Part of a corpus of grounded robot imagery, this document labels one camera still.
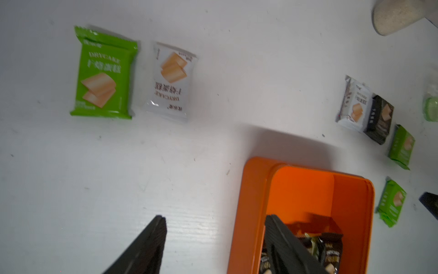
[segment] chinese characters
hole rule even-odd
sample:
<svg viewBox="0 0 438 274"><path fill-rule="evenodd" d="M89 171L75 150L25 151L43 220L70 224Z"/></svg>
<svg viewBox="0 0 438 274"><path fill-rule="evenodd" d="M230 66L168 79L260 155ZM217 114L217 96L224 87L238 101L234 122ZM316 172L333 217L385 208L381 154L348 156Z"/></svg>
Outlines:
<svg viewBox="0 0 438 274"><path fill-rule="evenodd" d="M114 73L120 73L122 67L120 65L116 65L116 64L109 64L109 63L103 63L101 61L93 61L93 60L88 60L87 63L88 67L90 68L91 66L97 68L100 71L112 71Z"/></svg>

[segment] orange box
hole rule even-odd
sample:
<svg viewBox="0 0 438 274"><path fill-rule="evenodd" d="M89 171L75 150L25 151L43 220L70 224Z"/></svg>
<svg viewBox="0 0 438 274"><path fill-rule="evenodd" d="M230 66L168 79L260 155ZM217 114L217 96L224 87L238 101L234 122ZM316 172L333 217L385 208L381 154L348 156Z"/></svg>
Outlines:
<svg viewBox="0 0 438 274"><path fill-rule="evenodd" d="M266 215L276 214L300 233L339 227L344 234L339 274L365 274L373 210L374 186L367 179L251 158L242 176L227 273L258 274Z"/></svg>

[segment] green snack package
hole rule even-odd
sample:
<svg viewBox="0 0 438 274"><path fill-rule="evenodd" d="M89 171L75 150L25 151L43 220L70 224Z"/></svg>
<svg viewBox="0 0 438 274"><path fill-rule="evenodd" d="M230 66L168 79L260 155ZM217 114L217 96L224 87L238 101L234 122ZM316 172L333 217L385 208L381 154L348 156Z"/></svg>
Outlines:
<svg viewBox="0 0 438 274"><path fill-rule="evenodd" d="M129 77L137 42L77 26L74 31L82 52L76 102L70 114L131 119Z"/></svg>
<svg viewBox="0 0 438 274"><path fill-rule="evenodd" d="M379 203L377 211L380 218L391 228L399 219L406 192L395 181L386 182L385 190Z"/></svg>
<svg viewBox="0 0 438 274"><path fill-rule="evenodd" d="M410 170L408 164L414 143L414 137L404 127L396 125L396 134L389 151L389 158L403 169Z"/></svg>

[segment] white table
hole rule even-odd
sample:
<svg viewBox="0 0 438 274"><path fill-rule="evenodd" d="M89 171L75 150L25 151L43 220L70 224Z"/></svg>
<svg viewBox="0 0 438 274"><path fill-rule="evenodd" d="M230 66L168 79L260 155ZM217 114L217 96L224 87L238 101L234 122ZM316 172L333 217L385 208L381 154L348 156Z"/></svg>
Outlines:
<svg viewBox="0 0 438 274"><path fill-rule="evenodd" d="M156 215L161 273L227 270L242 168L251 155L370 179L408 193L399 223L374 216L368 273L437 273L438 124L421 102L438 29L388 37L372 1L2 1L0 272L101 273ZM141 41L132 121L72 117L81 44L74 25ZM142 106L152 42L197 54L189 122ZM405 171L364 134L335 123L345 74L395 106L417 142Z"/></svg>

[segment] black snack package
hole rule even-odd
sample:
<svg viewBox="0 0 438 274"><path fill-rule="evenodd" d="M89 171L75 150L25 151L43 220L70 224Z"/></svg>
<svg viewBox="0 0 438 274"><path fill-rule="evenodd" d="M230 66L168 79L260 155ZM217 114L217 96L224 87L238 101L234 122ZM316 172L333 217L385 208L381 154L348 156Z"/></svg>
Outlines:
<svg viewBox="0 0 438 274"><path fill-rule="evenodd" d="M338 274L342 256L342 234L323 233L319 238L325 245L325 258L322 266L330 274Z"/></svg>
<svg viewBox="0 0 438 274"><path fill-rule="evenodd" d="M319 237L300 237L298 240L321 265L324 263L325 245Z"/></svg>
<svg viewBox="0 0 438 274"><path fill-rule="evenodd" d="M269 262L268 251L265 247L261 250L259 274L269 273L271 263Z"/></svg>
<svg viewBox="0 0 438 274"><path fill-rule="evenodd" d="M379 95L373 97L370 117L364 132L379 145L385 143L389 134L393 112L394 107L385 99Z"/></svg>

